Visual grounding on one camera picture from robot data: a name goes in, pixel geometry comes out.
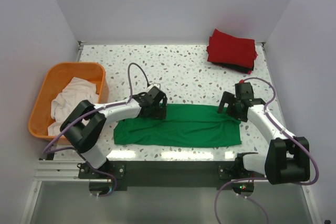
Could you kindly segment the green t shirt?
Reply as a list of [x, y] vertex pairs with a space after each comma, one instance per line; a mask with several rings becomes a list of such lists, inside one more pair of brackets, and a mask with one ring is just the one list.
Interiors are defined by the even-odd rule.
[[241, 144], [240, 122], [216, 106], [169, 104], [166, 118], [125, 119], [113, 131], [117, 145], [159, 145], [188, 148], [230, 147]]

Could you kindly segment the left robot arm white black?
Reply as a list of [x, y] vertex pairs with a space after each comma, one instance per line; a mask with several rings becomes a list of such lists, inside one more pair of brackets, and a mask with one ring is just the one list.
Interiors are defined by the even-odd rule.
[[123, 101], [93, 104], [83, 100], [65, 119], [60, 133], [91, 165], [91, 173], [97, 178], [103, 178], [110, 170], [109, 161], [97, 144], [104, 127], [125, 119], [165, 119], [166, 106], [166, 94], [153, 85], [145, 92], [131, 95]]

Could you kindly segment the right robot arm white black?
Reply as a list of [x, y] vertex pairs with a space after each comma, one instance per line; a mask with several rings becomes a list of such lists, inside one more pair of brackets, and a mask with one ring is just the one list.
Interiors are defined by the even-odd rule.
[[217, 110], [233, 119], [251, 122], [268, 143], [266, 155], [238, 153], [225, 172], [232, 178], [263, 174], [273, 184], [303, 183], [310, 179], [309, 142], [297, 137], [270, 113], [267, 103], [254, 96], [251, 83], [235, 84], [235, 93], [224, 92]]

